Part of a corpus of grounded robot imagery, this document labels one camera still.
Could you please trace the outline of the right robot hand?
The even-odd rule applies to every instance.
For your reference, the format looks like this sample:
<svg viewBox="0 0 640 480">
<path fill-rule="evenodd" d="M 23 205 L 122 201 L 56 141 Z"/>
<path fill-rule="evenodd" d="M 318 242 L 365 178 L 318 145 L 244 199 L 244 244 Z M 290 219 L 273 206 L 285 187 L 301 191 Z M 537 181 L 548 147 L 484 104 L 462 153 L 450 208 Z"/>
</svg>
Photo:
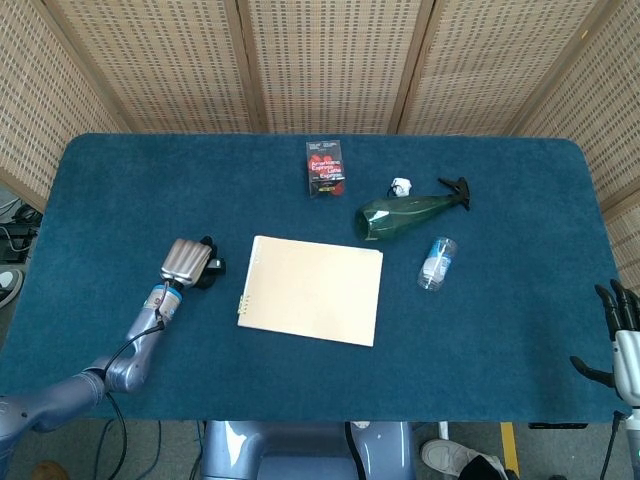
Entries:
<svg viewBox="0 0 640 480">
<path fill-rule="evenodd" d="M 612 346 L 613 370 L 605 372 L 589 367 L 571 356 L 575 370 L 590 381 L 616 391 L 632 409 L 639 409 L 639 296 L 616 279 L 610 280 L 613 294 L 602 285 L 594 289 L 602 302 Z"/>
</svg>

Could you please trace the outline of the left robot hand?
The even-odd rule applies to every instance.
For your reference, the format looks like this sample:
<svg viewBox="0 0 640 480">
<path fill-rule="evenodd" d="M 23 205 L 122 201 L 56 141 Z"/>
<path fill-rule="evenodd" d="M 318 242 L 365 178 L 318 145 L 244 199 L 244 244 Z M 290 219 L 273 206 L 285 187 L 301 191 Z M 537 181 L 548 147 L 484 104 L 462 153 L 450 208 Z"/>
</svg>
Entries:
<svg viewBox="0 0 640 480">
<path fill-rule="evenodd" d="M 226 262 L 218 256 L 211 236 L 200 241 L 177 239 L 160 269 L 160 276 L 176 289 L 206 290 L 226 274 Z"/>
</svg>

